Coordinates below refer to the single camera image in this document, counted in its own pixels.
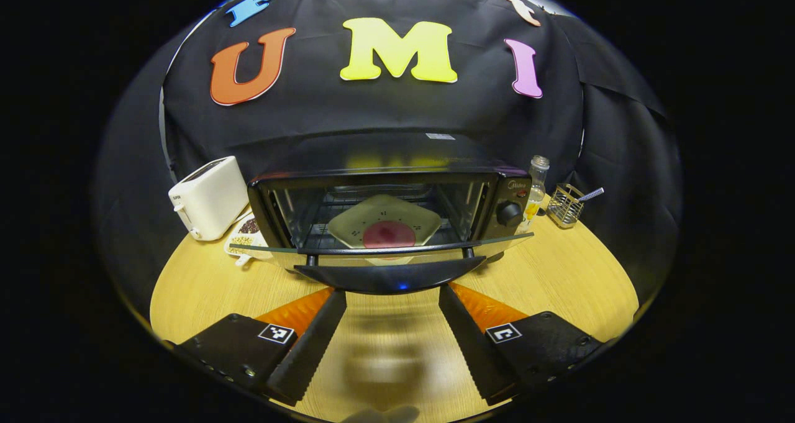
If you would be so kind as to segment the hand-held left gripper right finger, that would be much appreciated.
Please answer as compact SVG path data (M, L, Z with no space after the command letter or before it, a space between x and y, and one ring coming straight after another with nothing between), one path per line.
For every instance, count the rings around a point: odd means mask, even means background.
M603 345L551 311L530 316L456 283L440 288L439 308L488 405L545 389Z

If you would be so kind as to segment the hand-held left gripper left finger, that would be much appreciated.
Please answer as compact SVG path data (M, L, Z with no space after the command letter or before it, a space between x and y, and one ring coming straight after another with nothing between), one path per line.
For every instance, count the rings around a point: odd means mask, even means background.
M324 288L257 319L231 313L177 344L176 354L251 394L295 406L346 309L344 292Z

